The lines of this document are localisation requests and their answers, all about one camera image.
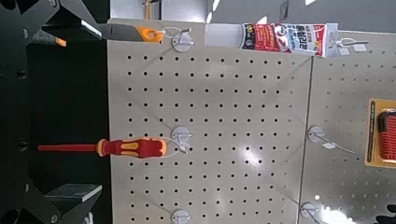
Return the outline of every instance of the white pegboard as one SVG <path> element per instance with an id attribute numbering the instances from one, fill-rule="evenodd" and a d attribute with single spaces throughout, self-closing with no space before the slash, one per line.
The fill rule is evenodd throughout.
<path id="1" fill-rule="evenodd" d="M 356 154 L 308 142 L 301 202 L 311 202 L 320 211 L 339 210 L 355 223 L 375 223 L 375 216 L 389 215 L 386 205 L 396 201 L 396 173 L 364 165 L 367 105 L 371 97 L 395 99 L 396 35 L 344 32 L 343 36 L 371 44 L 367 52 L 315 59 L 308 126 L 322 127 L 328 138 Z M 321 214 L 316 213 L 317 219 L 326 222 Z M 300 218 L 300 223 L 312 222 Z"/>
<path id="2" fill-rule="evenodd" d="M 193 133 L 188 155 L 111 158 L 115 224 L 289 224 L 297 219 L 311 58 L 206 48 L 204 24 L 186 53 L 159 44 L 108 41 L 110 138 Z"/>

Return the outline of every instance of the black panel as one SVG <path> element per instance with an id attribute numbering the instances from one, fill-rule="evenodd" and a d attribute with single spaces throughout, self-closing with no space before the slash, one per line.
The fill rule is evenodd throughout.
<path id="1" fill-rule="evenodd" d="M 28 47 L 31 81 L 29 176 L 42 192 L 66 183 L 101 184 L 95 223 L 111 223 L 109 158 L 95 153 L 38 152 L 37 145 L 96 143 L 108 138 L 106 41 Z"/>

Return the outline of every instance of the screwdriver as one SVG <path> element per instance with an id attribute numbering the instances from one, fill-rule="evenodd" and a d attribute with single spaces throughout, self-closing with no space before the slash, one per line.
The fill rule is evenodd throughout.
<path id="1" fill-rule="evenodd" d="M 139 159 L 162 157 L 166 153 L 166 143 L 158 138 L 137 138 L 134 140 L 100 140 L 97 144 L 61 144 L 38 146 L 39 151 L 97 152 L 106 155 L 132 156 Z"/>

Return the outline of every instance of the tube of adhesive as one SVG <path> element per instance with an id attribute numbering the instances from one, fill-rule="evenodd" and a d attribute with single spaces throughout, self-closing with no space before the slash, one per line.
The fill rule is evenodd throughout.
<path id="1" fill-rule="evenodd" d="M 208 24 L 205 45 L 336 57 L 338 24 Z"/>

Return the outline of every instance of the screwdriver handle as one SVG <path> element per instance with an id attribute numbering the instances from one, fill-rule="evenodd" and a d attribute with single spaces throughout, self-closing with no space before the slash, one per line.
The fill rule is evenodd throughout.
<path id="1" fill-rule="evenodd" d="M 107 141 L 102 139 L 96 146 L 99 156 L 122 155 L 140 159 L 161 157 L 166 153 L 166 143 L 157 138 L 138 138 L 134 140 Z"/>

